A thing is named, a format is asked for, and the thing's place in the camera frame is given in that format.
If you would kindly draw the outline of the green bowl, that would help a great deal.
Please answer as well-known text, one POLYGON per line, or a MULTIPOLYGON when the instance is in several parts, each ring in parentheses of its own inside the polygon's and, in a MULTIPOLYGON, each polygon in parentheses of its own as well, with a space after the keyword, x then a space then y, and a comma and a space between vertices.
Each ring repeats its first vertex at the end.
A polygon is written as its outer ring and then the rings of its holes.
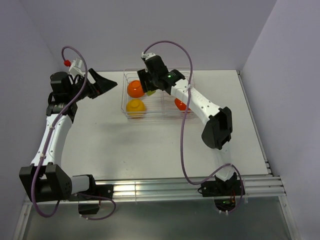
POLYGON ((153 95, 155 92, 156 92, 155 90, 153 90, 153 91, 148 91, 148 92, 146 93, 146 95, 147 95, 147 96, 151 96, 151 95, 153 95))

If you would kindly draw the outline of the white bowl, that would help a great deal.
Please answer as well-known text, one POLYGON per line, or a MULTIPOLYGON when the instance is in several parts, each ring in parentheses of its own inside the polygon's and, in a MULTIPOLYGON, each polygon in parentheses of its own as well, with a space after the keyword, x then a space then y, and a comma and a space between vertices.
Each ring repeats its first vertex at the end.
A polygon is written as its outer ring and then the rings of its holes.
POLYGON ((141 98, 145 95, 141 82, 139 80, 131 81, 127 86, 127 94, 131 98, 141 98))

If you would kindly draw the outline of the orange bowl carried to rack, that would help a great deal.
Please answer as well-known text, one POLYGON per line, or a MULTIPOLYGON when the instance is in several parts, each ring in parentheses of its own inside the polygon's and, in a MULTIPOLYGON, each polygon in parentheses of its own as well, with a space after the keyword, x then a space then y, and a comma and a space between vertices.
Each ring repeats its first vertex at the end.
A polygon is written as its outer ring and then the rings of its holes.
POLYGON ((187 109, 187 105, 183 103, 181 100, 179 100, 178 98, 174 99, 174 104, 180 111, 185 111, 187 109))

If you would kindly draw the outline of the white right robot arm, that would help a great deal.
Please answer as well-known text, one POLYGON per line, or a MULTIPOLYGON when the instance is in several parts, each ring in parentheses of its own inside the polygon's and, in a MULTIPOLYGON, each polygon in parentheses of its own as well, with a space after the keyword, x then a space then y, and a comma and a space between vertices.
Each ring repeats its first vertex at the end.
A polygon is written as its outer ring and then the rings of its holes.
POLYGON ((168 70, 162 58, 154 53, 142 53, 145 68, 138 70, 142 89, 149 94, 161 90, 177 98, 197 115, 204 125, 201 139, 214 153, 215 166, 219 171, 215 177, 217 191, 229 194, 234 183, 234 169, 231 167, 229 142, 233 131, 232 112, 228 107, 221 108, 208 100, 186 80, 177 69, 168 70))

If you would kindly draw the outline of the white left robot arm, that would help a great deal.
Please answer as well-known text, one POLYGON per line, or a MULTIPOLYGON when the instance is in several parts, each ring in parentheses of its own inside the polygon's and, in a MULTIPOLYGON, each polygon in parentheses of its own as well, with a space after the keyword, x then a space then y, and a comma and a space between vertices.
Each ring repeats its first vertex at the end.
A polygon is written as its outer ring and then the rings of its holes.
POLYGON ((69 176, 61 168, 62 153, 68 132, 78 110, 77 102, 95 99, 117 86, 90 68, 94 82, 83 74, 75 76, 63 71, 50 76, 52 88, 46 109, 46 127, 40 147, 29 166, 22 167, 19 178, 30 201, 69 200, 79 193, 86 200, 96 197, 98 188, 91 174, 69 176))

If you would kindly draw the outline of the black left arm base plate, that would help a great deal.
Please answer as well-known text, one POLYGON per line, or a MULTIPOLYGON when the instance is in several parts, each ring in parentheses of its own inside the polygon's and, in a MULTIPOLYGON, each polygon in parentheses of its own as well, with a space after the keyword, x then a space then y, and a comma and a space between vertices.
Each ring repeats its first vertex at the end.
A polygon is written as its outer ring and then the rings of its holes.
POLYGON ((99 184, 96 185, 93 191, 82 191, 80 193, 75 193, 70 196, 68 201, 94 201, 103 200, 104 198, 112 199, 114 193, 113 184, 99 184))

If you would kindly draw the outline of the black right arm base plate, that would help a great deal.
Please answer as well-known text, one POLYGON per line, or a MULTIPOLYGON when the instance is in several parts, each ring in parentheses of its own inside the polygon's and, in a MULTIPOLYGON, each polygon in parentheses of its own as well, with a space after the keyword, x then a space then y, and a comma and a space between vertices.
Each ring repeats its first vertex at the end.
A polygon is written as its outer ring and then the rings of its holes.
POLYGON ((231 197, 241 196, 246 192, 243 189, 240 180, 231 181, 206 181, 198 188, 198 192, 203 197, 231 197))

